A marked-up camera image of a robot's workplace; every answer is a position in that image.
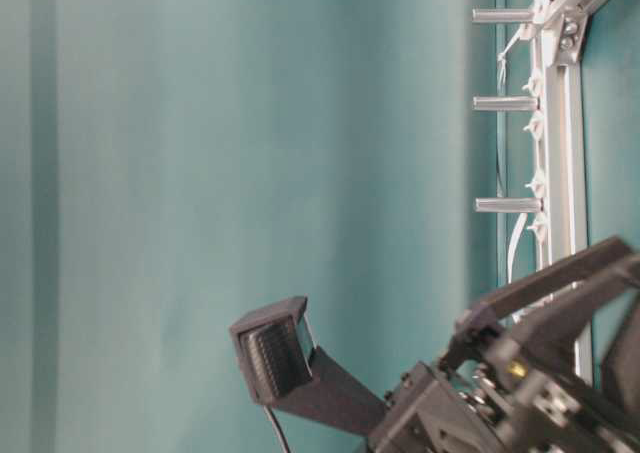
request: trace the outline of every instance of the cylindrical peg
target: cylindrical peg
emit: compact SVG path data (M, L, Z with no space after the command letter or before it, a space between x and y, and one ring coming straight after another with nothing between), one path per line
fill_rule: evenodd
M538 198L476 198L479 213L538 213L542 200Z
M516 8L474 8L471 11L471 21L474 23L531 23L533 11Z
M535 111L538 99L531 96L474 96L476 111Z

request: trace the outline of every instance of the teal wall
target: teal wall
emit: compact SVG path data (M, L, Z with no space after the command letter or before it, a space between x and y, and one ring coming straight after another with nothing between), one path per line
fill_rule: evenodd
M582 62L589 240L640 247L640 2L610 0L591 21ZM630 298L597 315L598 355Z
M437 354L496 282L493 3L0 0L0 450L278 451L227 327L290 295L377 393Z

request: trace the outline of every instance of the white plastic clip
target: white plastic clip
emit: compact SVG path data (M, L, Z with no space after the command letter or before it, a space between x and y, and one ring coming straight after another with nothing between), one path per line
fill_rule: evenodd
M523 130L530 132L536 142L542 139L542 134L544 133L544 115L540 110L536 110L533 115L531 115L529 123Z
M531 181L524 186L530 188L536 198L544 198L547 189L547 179L544 171L541 168L536 169Z
M527 84L522 87L523 91L528 91L531 96L539 98L542 94L542 72L535 68L531 72L531 76L529 77L529 81Z
M547 11L551 0L533 0L533 23L543 25L547 19Z
M549 224L547 221L547 215L543 212L540 212L536 215L533 223L527 227L527 230L532 231L534 235L536 235L536 240L539 244L542 244L547 239L547 231L549 229Z

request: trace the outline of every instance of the wire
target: wire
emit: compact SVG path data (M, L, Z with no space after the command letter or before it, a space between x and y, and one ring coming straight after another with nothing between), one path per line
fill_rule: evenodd
M282 427L280 426L280 423L278 422L276 415L273 413L273 411L271 411L271 408L269 408L268 406L265 406L263 408L264 408L264 412L267 415L267 418L269 418L269 421L273 426L273 429L276 431L276 436L278 437L278 441L280 442L282 451L284 453L291 453L291 449L289 448L289 443L287 443L287 438L284 436L284 432L282 431Z

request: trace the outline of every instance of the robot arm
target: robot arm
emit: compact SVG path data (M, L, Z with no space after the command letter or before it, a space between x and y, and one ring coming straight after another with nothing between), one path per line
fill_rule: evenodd
M602 365L602 391L573 373L571 346L593 314L640 288L640 255L609 239L500 288L456 322L445 354L402 375L385 402L320 347L305 353L306 299L231 327L255 402L359 434L374 453L640 452L640 301ZM567 291L506 328L500 320ZM475 364L470 380L458 369Z

